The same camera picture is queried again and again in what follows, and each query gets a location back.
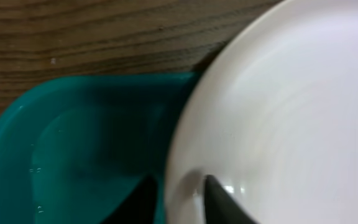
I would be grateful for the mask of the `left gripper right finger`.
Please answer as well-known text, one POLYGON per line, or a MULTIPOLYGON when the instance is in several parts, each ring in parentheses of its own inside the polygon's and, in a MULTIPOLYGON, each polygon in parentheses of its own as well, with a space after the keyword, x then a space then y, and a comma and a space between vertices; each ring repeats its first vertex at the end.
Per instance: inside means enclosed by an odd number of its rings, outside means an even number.
POLYGON ((203 201, 205 224, 256 224, 213 175, 204 179, 203 201))

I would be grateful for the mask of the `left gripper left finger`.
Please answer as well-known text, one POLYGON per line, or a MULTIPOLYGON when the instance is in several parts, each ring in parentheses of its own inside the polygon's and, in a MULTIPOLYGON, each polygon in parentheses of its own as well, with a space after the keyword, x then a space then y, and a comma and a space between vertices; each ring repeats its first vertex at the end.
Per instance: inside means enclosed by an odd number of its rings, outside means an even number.
POLYGON ((145 177, 101 224, 153 224, 157 190, 157 181, 145 177))

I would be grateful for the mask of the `white plate top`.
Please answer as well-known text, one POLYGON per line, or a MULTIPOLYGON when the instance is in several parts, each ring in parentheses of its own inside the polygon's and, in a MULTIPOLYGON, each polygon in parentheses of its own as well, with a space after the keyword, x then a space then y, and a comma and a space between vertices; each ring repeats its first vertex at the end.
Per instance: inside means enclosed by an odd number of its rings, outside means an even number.
POLYGON ((204 223, 204 181, 254 223, 358 223, 358 0, 282 1, 224 48, 170 146, 167 223, 204 223))

